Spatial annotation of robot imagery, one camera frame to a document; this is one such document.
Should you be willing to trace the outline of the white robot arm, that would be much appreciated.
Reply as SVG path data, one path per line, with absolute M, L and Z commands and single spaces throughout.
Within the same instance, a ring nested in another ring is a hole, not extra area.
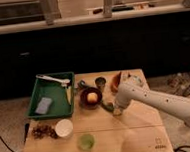
M 115 95 L 114 114 L 120 115 L 131 104 L 132 100 L 143 102 L 168 113 L 190 126 L 190 98 L 152 91 L 145 88 L 142 83 L 129 79 L 118 86 L 118 92 Z

